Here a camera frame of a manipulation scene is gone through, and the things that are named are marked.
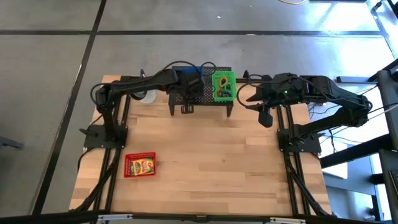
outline wooden tabletop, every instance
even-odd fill
[[[103,82],[119,79],[105,76]],[[254,92],[247,86],[241,98]],[[224,106],[196,106],[193,114],[180,114],[178,106],[171,117],[169,96],[161,91],[156,94],[155,102],[148,105],[131,101],[112,212],[292,215],[275,110],[271,128],[261,126],[258,113],[237,101],[229,118]],[[310,121],[306,105],[295,105],[292,111],[295,123]],[[158,161],[155,176],[123,177],[126,154],[152,151]],[[306,186],[323,209],[331,212],[319,160],[309,153],[300,155]],[[70,208],[79,206],[97,184],[103,156],[104,149],[94,149],[83,158]],[[303,212],[297,186],[295,192]]]

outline red basket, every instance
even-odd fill
[[[153,174],[144,174],[144,175],[131,175],[130,164],[131,161],[136,159],[145,159],[151,157],[154,159],[154,173]],[[155,152],[143,152],[143,153],[135,153],[135,154],[127,154],[124,160],[124,177],[147,177],[150,175],[156,174],[156,153]]]

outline black rack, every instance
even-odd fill
[[[173,66],[173,69],[187,69],[191,67],[186,66]],[[192,101],[190,101],[190,105],[193,106],[225,106],[227,117],[231,116],[232,108],[234,103],[232,101],[226,102],[215,102],[213,98],[213,85],[211,81],[211,74],[214,72],[214,67],[202,67],[203,70],[203,78],[205,80],[204,93],[202,97],[196,97]],[[216,71],[231,71],[231,67],[217,67]],[[175,105],[181,105],[182,109],[187,102],[178,94],[171,93],[169,95],[169,108],[170,114],[174,116],[174,108]]]

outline green plastic basket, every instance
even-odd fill
[[[231,84],[231,90],[226,90],[225,88],[220,87],[220,79],[226,77],[228,79],[228,83]],[[215,102],[222,101],[234,101],[236,99],[236,78],[235,73],[232,71],[220,71],[215,72],[211,76],[211,82],[213,84],[213,98]],[[218,97],[218,90],[225,90],[231,93],[231,97]]]

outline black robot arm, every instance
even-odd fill
[[[101,86],[92,97],[93,90]],[[178,93],[184,99],[200,97],[203,95],[204,81],[201,73],[184,73],[179,70],[163,69],[150,77],[131,77],[129,81],[115,81],[112,83],[99,83],[91,89],[91,98],[97,111],[103,116],[104,125],[90,125],[85,130],[85,147],[94,148],[123,148],[126,142],[127,126],[121,126],[113,119],[113,109],[124,95],[132,96],[136,100],[142,99],[145,94],[137,96],[136,93],[145,93],[149,90],[160,90],[169,93]]]
[[[245,105],[239,99],[242,87],[258,83],[256,93],[246,101],[262,101],[256,105]],[[247,109],[259,112],[259,122],[265,127],[272,126],[270,108],[299,103],[333,102],[342,107],[327,118],[305,125],[295,124],[289,128],[285,140],[289,144],[303,142],[308,136],[319,131],[338,127],[360,127],[368,121],[368,112],[372,103],[363,95],[346,91],[336,86],[328,77],[297,76],[291,73],[281,73],[271,78],[263,75],[261,80],[246,83],[238,90],[238,101]]]

